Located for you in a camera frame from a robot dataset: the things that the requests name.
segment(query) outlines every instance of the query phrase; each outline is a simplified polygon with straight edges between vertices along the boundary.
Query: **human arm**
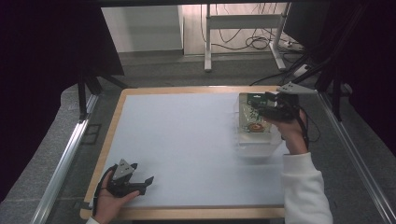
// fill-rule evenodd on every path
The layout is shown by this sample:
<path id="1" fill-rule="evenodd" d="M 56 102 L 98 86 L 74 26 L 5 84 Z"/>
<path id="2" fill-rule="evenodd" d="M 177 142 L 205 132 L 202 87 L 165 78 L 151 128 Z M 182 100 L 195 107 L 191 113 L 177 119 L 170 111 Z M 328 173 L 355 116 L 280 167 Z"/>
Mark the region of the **human arm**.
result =
<path id="1" fill-rule="evenodd" d="M 300 112 L 300 116 L 305 122 L 305 114 Z M 286 223 L 332 223 L 329 202 L 324 194 L 323 177 L 312 162 L 300 125 L 296 120 L 265 120 L 275 124 L 279 129 L 290 152 L 289 155 L 283 156 L 282 173 Z"/>
<path id="2" fill-rule="evenodd" d="M 114 217 L 117 216 L 121 207 L 137 197 L 139 195 L 139 191 L 134 191 L 130 194 L 122 198 L 114 197 L 107 189 L 107 183 L 113 171 L 110 171 L 105 176 L 105 179 L 102 183 L 102 188 L 100 189 L 100 193 L 98 196 L 98 203 L 96 205 L 96 214 L 94 217 L 90 217 L 88 219 L 87 224 L 107 224 Z"/>

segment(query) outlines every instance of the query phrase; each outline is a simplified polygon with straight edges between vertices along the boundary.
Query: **metal desk leg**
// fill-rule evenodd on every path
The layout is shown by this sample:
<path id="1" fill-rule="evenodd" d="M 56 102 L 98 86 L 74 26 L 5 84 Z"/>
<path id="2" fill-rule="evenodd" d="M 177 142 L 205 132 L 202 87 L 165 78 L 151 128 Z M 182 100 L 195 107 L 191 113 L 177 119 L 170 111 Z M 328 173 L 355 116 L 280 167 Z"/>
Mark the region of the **metal desk leg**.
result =
<path id="1" fill-rule="evenodd" d="M 206 6 L 206 45 L 205 45 L 205 71 L 212 71 L 212 52 L 210 44 L 210 5 Z"/>
<path id="2" fill-rule="evenodd" d="M 270 44 L 269 44 L 270 49 L 271 49 L 271 51 L 272 51 L 272 53 L 274 55 L 277 68 L 280 71 L 285 71 L 286 70 L 286 66 L 283 63 L 282 57 L 279 54 L 277 46 L 279 44 L 280 35 L 282 34 L 282 31 L 283 31 L 283 26 L 285 25 L 285 20 L 286 20 L 286 17 L 288 15 L 289 6 L 290 6 L 290 3 L 287 3 L 286 6 L 285 6 L 285 9 L 283 10 L 283 12 L 281 14 L 279 25 L 278 25 L 277 30 L 276 30 L 275 39 L 274 39 L 274 41 L 271 41 Z"/>

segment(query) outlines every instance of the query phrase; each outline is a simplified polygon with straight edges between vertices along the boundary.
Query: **person's left hand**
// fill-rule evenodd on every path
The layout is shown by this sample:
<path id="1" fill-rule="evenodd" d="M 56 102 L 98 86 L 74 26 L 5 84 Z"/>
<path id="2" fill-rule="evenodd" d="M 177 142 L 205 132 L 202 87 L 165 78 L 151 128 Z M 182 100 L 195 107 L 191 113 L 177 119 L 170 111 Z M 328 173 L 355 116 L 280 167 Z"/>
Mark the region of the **person's left hand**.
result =
<path id="1" fill-rule="evenodd" d="M 139 190 L 134 191 L 122 198 L 114 197 L 107 189 L 107 183 L 113 171 L 110 171 L 105 176 L 98 196 L 98 203 L 96 207 L 96 215 L 93 217 L 100 224 L 109 223 L 117 216 L 120 209 L 125 203 L 128 203 L 139 195 Z"/>

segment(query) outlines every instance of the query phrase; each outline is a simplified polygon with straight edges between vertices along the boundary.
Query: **whiteboard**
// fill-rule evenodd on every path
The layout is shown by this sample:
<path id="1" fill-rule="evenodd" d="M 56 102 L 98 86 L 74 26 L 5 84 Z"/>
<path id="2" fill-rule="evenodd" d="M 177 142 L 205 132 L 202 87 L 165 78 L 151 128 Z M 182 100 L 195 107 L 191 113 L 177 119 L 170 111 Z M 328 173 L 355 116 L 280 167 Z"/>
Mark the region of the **whiteboard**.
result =
<path id="1" fill-rule="evenodd" d="M 138 163 L 130 182 L 151 176 L 154 182 L 126 206 L 283 205 L 285 144 L 267 159 L 238 153 L 237 99 L 238 93 L 127 96 L 105 170 L 125 159 Z"/>

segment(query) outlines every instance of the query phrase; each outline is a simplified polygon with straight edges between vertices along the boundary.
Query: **person's right hand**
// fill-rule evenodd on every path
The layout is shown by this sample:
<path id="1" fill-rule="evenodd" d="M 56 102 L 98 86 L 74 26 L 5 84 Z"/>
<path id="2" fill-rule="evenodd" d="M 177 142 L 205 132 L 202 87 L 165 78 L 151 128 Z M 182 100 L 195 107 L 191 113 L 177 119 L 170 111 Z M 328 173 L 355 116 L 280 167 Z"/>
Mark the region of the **person's right hand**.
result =
<path id="1" fill-rule="evenodd" d="M 306 115 L 300 110 L 300 117 L 304 123 L 306 123 Z M 290 122 L 277 121 L 264 117 L 264 120 L 274 124 L 282 137 L 286 141 L 286 147 L 288 148 L 290 155 L 304 154 L 308 152 L 305 141 L 303 139 L 303 131 L 301 130 L 300 124 L 297 119 Z"/>

